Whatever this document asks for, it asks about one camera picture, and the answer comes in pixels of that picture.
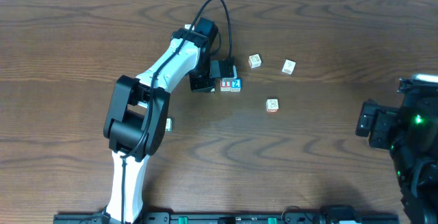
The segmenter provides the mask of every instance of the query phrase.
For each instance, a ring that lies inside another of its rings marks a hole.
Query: small white block
[[[230,91],[231,90],[231,82],[220,80],[220,91]]]
[[[231,92],[240,92],[241,88],[242,88],[241,79],[235,79],[233,82],[231,82]]]
[[[286,60],[285,65],[283,66],[283,70],[281,70],[284,73],[287,73],[289,75],[292,74],[295,68],[295,62],[291,60]]]
[[[278,99],[268,99],[266,101],[266,111],[268,111],[268,112],[279,111],[279,100]]]
[[[250,56],[248,62],[252,69],[261,66],[260,55],[257,54]]]
[[[166,119],[166,131],[172,131],[172,119]]]

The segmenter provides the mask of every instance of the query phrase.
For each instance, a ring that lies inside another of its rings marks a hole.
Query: black machine
[[[142,185],[146,164],[165,133],[170,93],[184,75],[193,92],[211,92],[215,78],[237,77],[231,56],[231,26],[227,7],[230,49],[224,60],[211,61],[211,46],[218,34],[214,22],[201,18],[171,37],[170,47],[147,71],[116,82],[104,127],[114,159],[112,198],[102,212],[57,214],[54,224],[384,224],[399,223],[392,214],[360,215],[350,206],[302,210],[296,206],[282,214],[178,214],[143,210]],[[356,135],[369,136],[370,146],[388,149],[398,174],[405,212],[413,223],[437,222],[438,213],[438,77],[416,75],[401,79],[405,94],[401,108],[374,101],[363,104]],[[146,115],[128,105],[148,108]]]

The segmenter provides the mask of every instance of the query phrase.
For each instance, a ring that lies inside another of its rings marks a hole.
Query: green led
[[[421,124],[423,122],[423,119],[422,119],[422,117],[418,114],[416,117],[415,117],[415,124]]]

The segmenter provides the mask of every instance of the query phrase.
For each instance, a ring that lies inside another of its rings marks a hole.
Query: brown wooden surface
[[[152,65],[204,1],[0,0],[0,223],[50,223],[108,203],[102,128],[114,82]],[[400,104],[399,77],[438,73],[438,0],[225,1],[243,89],[197,94],[183,79],[145,202],[185,212],[351,203],[407,221],[388,153],[355,125],[370,97]],[[204,16],[226,55],[222,7]],[[263,64],[250,69],[255,53]],[[266,113],[269,97],[279,113]]]

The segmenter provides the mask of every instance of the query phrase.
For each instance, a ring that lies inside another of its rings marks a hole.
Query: white arm segment
[[[111,200],[107,206],[106,212],[111,215],[111,218],[121,221],[122,211],[122,159],[123,152],[114,153],[114,178],[112,180]],[[144,181],[144,172],[149,160],[147,155],[141,162],[136,162],[132,156],[126,158],[126,173],[125,173],[125,221],[133,223],[143,208],[142,188]]]
[[[175,52],[182,40],[182,38],[172,39],[170,41],[170,46],[164,55],[158,59],[158,61],[149,70],[137,75],[136,78],[140,80],[141,84],[151,86],[152,74],[158,69],[159,66],[163,64],[164,61],[169,58],[173,52]],[[184,75],[186,75],[190,70],[194,69],[198,64],[200,54],[200,48],[195,46],[193,42],[185,41],[179,53],[175,55],[159,72],[159,75],[154,83],[154,88],[161,87],[165,91],[171,93]]]

